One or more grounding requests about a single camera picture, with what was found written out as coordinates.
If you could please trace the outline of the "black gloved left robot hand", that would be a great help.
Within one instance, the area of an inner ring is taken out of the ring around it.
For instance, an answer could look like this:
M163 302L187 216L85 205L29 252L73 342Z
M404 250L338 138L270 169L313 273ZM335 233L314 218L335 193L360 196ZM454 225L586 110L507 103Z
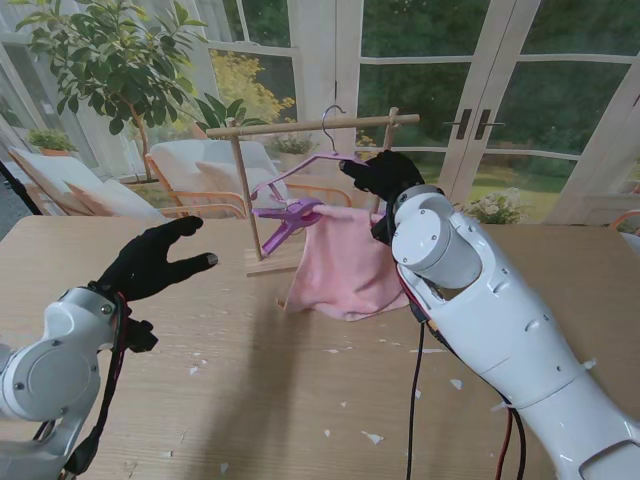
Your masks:
M211 252L175 262L167 260L173 244L182 237L193 236L203 225L201 218L186 216L145 230L124 246L89 287L107 297L122 294L132 302L154 296L168 286L213 268L218 257Z

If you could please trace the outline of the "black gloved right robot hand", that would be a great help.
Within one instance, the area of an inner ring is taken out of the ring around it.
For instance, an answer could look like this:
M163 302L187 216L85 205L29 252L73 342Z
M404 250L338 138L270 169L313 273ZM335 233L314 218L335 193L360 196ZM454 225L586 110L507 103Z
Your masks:
M394 201L405 190L425 184L413 161L391 150L384 150L364 163L342 160L339 168L354 180L356 189L384 201Z

